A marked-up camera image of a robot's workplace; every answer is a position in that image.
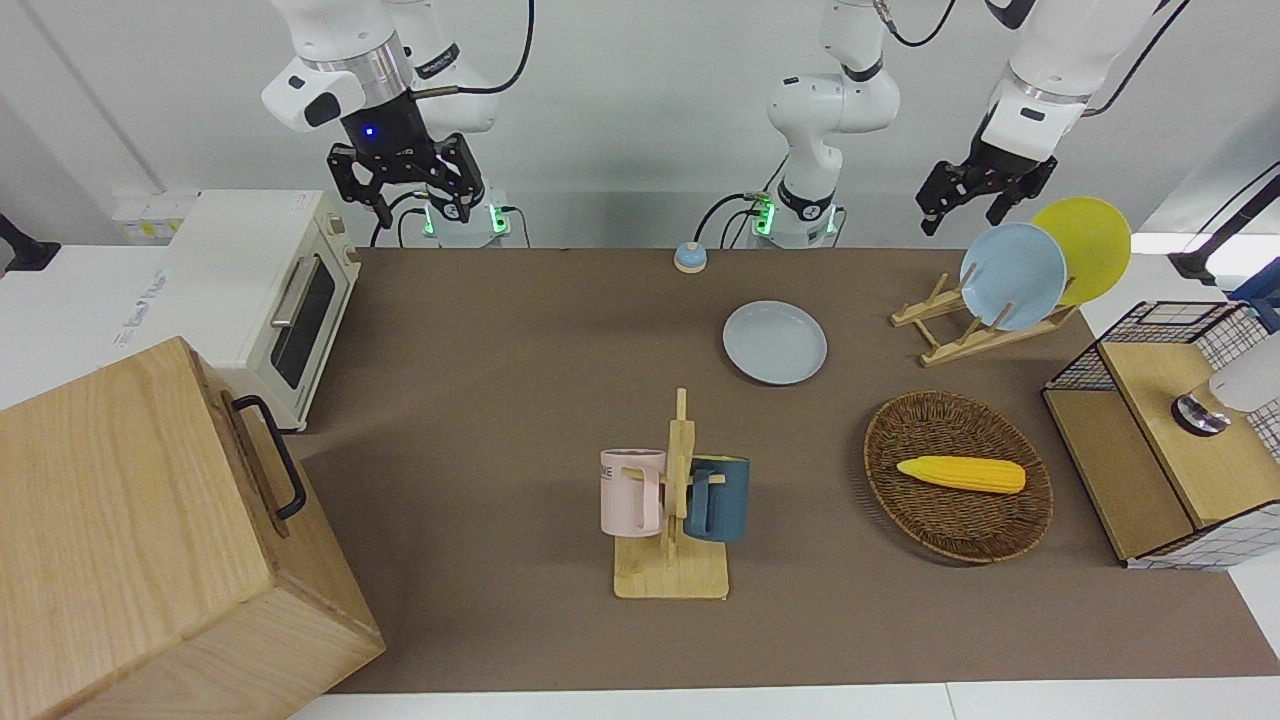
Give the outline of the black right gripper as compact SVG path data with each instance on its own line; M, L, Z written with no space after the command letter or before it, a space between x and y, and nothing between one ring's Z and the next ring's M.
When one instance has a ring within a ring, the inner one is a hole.
M337 191L347 202L358 202L378 217L378 228L389 229L393 213L381 187L428 183L429 202L449 222L466 223L483 201L485 182L462 133L433 141L410 92L340 118L351 143L332 145L328 167ZM367 183L355 167L370 173Z

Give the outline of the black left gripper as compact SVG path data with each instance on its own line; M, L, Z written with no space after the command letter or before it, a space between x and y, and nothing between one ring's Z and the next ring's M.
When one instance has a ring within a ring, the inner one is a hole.
M945 217L970 202L977 193L996 193L986 219L991 225L1001 224L1020 201L1036 199L1057 168L1055 156L1036 161L984 141L993 117L995 113L988 111L983 118L965 161L938 160L916 191L916 205L923 215L920 228L925 236L934 236Z

